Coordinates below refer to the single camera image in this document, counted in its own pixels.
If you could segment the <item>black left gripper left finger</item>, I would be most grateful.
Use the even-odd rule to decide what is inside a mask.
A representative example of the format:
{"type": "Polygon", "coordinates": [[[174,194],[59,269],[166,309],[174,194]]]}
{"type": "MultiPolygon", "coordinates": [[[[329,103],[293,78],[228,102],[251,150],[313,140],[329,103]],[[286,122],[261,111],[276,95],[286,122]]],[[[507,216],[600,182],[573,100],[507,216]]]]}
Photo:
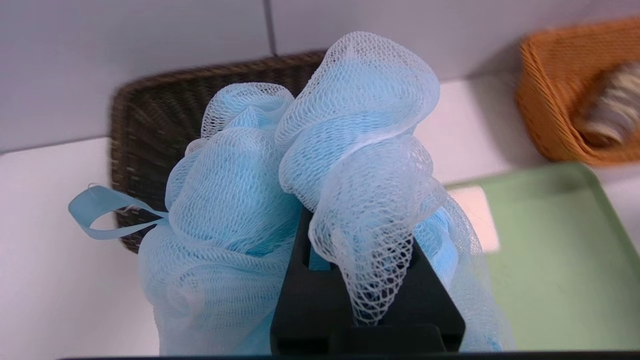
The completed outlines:
{"type": "Polygon", "coordinates": [[[349,295],[334,264],[310,269],[313,213],[302,208],[294,246],[270,326],[274,354],[343,354],[343,336],[353,325],[349,295]]]}

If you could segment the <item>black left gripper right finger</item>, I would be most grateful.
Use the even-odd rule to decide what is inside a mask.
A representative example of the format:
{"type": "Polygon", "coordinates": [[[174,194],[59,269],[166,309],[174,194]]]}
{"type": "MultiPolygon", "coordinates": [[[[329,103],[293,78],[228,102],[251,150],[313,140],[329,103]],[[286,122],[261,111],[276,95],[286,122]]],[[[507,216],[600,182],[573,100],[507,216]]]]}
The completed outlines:
{"type": "Polygon", "coordinates": [[[457,353],[466,322],[418,244],[380,322],[384,353],[457,353]]]}

